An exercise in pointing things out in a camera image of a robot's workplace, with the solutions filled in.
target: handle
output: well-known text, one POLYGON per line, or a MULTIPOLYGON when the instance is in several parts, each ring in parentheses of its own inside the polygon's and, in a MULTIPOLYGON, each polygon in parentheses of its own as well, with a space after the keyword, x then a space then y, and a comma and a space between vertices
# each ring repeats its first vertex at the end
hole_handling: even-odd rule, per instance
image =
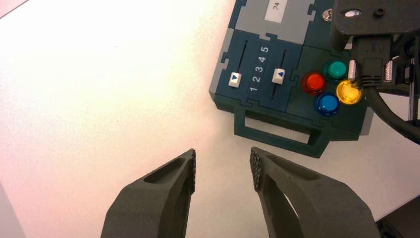
MULTIPOLYGON (((280 147, 286 150, 297 152, 299 154, 311 156, 314 158, 320 158, 325 148, 327 147, 330 140, 327 137, 327 133, 324 130, 314 130, 308 128, 311 131, 308 143, 302 143, 279 135, 270 134, 265 131, 257 130, 245 126, 246 111, 250 111, 253 114, 259 116, 268 116, 262 112, 255 111, 252 109, 244 109, 243 107, 235 107, 235 134, 243 136, 252 140, 256 140, 262 143, 280 147)), ((275 117, 279 120, 285 120, 284 118, 275 117)))

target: white label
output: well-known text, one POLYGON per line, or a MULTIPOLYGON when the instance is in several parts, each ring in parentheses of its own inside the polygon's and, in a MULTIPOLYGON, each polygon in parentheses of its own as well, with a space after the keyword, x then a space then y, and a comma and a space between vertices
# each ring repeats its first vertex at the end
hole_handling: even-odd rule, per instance
POLYGON ((265 20, 281 23, 284 11, 286 10, 287 0, 270 0, 265 13, 265 20))

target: blue button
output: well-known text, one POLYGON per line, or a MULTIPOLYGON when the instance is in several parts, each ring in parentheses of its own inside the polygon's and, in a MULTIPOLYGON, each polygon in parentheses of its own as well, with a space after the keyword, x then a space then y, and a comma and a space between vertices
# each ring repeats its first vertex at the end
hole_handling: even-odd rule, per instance
POLYGON ((315 100, 315 109, 324 116, 331 116, 338 112, 340 103, 338 98, 332 93, 321 94, 315 100))

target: printed numbers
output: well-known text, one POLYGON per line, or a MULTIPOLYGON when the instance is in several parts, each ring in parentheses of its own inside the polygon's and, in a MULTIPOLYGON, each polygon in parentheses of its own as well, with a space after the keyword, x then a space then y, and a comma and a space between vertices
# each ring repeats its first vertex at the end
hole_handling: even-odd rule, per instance
POLYGON ((248 95, 257 96, 261 83, 264 81, 264 73, 266 70, 266 64, 269 61, 269 52, 271 50, 270 45, 266 42, 262 42, 257 48, 258 55, 255 59, 254 72, 252 74, 252 80, 248 87, 248 95))

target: black cable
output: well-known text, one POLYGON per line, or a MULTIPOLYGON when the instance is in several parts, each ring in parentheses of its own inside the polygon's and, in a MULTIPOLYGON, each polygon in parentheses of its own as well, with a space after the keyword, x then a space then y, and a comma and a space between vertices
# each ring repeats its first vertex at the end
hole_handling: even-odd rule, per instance
POLYGON ((364 92, 369 106, 379 118, 407 139, 420 145, 420 128, 404 121, 393 113, 375 87, 366 87, 364 92))

